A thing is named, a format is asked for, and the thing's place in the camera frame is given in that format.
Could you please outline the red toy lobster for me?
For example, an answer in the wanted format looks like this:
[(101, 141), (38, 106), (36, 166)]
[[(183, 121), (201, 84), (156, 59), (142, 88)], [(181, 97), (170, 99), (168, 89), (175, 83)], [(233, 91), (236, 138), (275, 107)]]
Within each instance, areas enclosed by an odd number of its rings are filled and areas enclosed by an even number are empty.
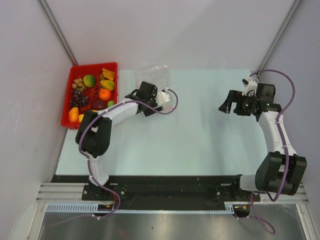
[(95, 101), (99, 99), (100, 90), (101, 90), (101, 85), (98, 82), (93, 87), (87, 87), (83, 91), (83, 95), (85, 97), (89, 97), (90, 100)]

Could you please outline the toy orange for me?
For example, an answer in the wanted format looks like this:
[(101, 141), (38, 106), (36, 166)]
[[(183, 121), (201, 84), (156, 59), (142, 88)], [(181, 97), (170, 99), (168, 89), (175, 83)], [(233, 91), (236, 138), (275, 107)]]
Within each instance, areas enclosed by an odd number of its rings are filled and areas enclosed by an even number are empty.
[(102, 88), (99, 91), (99, 99), (100, 100), (109, 101), (111, 99), (111, 97), (112, 97), (112, 93), (110, 90)]

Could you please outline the dark red toy fruit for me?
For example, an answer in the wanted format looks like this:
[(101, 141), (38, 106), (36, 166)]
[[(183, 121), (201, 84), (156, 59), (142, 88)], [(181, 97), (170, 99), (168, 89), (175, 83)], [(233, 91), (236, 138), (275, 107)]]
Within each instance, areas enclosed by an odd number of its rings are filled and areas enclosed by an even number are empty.
[(104, 110), (106, 108), (107, 108), (107, 105), (102, 100), (95, 100), (91, 103), (92, 110), (100, 111), (100, 110)]

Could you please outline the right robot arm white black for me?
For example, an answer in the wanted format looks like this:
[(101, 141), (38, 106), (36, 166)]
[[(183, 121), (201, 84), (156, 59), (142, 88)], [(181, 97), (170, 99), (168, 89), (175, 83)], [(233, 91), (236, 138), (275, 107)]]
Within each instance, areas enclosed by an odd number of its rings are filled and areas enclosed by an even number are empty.
[(230, 188), (231, 196), (242, 201), (251, 192), (276, 195), (296, 194), (307, 168), (307, 160), (292, 147), (286, 133), (282, 108), (274, 103), (276, 88), (272, 84), (243, 80), (244, 90), (230, 90), (219, 107), (225, 114), (255, 116), (262, 129), (268, 154), (255, 174), (241, 175)]

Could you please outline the green toy vegetable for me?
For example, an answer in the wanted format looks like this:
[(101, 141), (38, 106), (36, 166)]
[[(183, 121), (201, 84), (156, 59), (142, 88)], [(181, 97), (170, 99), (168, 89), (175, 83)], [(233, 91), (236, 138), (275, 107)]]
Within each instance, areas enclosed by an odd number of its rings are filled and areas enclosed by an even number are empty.
[(110, 100), (108, 103), (107, 103), (107, 107), (110, 108), (112, 106), (115, 105), (115, 102), (113, 100)]

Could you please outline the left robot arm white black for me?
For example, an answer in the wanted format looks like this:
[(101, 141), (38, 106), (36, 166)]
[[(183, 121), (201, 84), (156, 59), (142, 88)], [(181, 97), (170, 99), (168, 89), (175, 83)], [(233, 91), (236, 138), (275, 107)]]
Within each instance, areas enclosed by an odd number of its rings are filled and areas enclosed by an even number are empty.
[(89, 181), (95, 185), (93, 194), (98, 199), (105, 200), (111, 193), (111, 188), (105, 184), (109, 175), (98, 170), (98, 159), (110, 146), (112, 128), (139, 113), (146, 117), (159, 113), (164, 109), (163, 104), (170, 100), (167, 88), (158, 90), (154, 84), (143, 81), (138, 89), (126, 95), (119, 103), (97, 112), (85, 112), (75, 142), (79, 152), (87, 159)]

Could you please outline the clear zip top bag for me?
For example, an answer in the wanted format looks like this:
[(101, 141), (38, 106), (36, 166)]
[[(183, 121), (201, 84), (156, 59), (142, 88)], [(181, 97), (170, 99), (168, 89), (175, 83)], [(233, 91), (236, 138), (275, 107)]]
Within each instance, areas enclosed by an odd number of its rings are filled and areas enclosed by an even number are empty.
[(158, 90), (171, 88), (171, 69), (167, 65), (147, 64), (135, 71), (136, 86), (139, 87), (145, 81), (157, 87)]

